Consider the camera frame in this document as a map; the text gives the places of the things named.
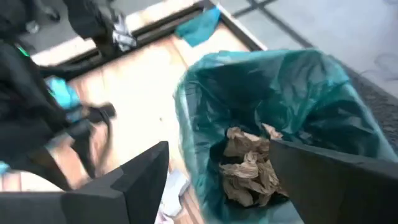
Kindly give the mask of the small folded teal bag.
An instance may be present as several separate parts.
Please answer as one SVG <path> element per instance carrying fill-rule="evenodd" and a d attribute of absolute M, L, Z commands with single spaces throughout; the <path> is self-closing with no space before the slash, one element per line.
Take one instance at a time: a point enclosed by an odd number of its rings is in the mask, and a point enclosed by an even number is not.
<path fill-rule="evenodd" d="M 180 24 L 175 35 L 189 46 L 195 47 L 207 41 L 215 32 L 221 11 L 217 7 L 203 11 L 199 16 Z"/>

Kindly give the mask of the teal trash bag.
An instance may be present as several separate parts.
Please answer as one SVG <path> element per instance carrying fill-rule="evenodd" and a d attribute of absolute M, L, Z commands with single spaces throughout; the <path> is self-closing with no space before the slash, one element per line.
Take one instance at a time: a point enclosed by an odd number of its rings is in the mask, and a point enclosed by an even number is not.
<path fill-rule="evenodd" d="M 263 208 L 228 202 L 211 150 L 232 126 L 259 135 L 268 124 L 286 141 L 398 162 L 341 65 L 313 49 L 205 55 L 179 82 L 175 110 L 206 224 L 304 224 L 290 202 Z"/>

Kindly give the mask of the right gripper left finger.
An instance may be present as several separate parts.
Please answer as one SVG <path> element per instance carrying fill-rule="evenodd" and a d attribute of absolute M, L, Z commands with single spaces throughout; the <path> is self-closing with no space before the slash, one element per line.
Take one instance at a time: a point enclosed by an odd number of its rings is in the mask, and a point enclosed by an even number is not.
<path fill-rule="evenodd" d="M 0 224 L 154 224 L 169 167 L 161 141 L 68 192 L 1 192 Z"/>

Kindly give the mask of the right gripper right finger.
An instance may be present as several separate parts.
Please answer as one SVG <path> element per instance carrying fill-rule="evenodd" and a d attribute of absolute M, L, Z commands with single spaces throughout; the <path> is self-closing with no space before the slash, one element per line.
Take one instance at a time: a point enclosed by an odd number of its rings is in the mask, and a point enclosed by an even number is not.
<path fill-rule="evenodd" d="M 398 162 L 282 140 L 269 159 L 305 224 L 398 224 Z"/>

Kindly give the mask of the white paper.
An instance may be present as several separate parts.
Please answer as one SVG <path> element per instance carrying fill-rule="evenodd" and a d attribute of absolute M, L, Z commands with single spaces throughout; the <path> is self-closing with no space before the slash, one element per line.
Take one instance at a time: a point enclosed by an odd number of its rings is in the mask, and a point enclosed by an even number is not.
<path fill-rule="evenodd" d="M 190 185 L 188 177 L 180 170 L 168 171 L 167 179 L 154 224 L 174 224 L 181 211 L 180 198 Z"/>

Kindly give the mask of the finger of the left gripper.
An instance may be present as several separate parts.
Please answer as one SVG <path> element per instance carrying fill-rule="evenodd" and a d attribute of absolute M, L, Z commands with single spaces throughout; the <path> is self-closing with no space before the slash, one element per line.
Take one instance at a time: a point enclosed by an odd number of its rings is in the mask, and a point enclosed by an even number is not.
<path fill-rule="evenodd" d="M 101 106 L 89 106 L 88 107 L 88 119 L 92 123 L 109 123 L 110 119 L 116 116 L 116 110 L 111 103 L 107 103 Z"/>

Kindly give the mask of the brown paper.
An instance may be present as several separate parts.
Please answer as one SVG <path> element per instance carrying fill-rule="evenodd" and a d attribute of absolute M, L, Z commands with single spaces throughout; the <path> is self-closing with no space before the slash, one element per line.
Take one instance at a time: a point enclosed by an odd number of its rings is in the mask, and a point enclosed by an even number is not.
<path fill-rule="evenodd" d="M 269 159 L 271 140 L 280 139 L 283 134 L 268 124 L 262 126 L 268 138 L 249 134 L 239 127 L 229 128 L 226 132 L 228 140 L 223 156 L 239 161 L 219 165 L 223 190 L 228 199 L 244 207 L 264 207 L 272 197 L 288 197 Z"/>

